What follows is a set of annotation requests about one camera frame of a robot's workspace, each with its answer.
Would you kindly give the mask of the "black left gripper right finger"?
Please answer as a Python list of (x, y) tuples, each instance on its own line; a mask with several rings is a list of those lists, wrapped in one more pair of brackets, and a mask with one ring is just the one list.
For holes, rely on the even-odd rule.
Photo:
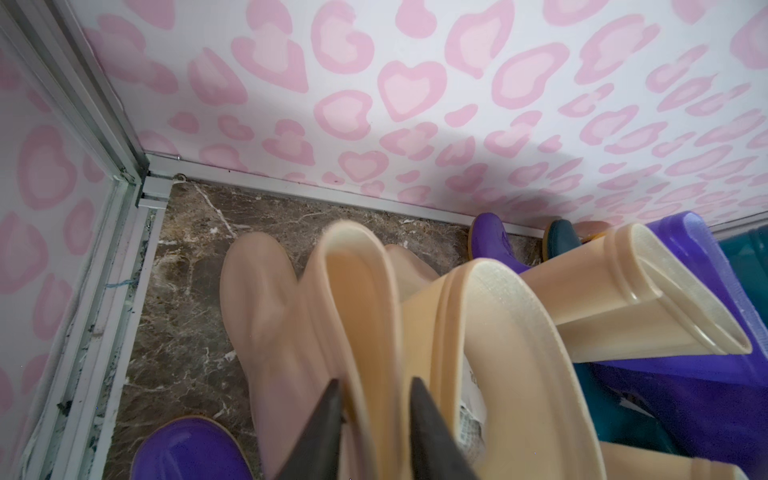
[(411, 471), (416, 480), (476, 480), (425, 383), (413, 377), (409, 394)]

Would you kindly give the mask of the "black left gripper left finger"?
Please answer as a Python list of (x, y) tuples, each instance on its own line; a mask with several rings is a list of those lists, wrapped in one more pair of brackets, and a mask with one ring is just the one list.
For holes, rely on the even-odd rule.
[(276, 479), (336, 480), (343, 423), (341, 385), (332, 379)]

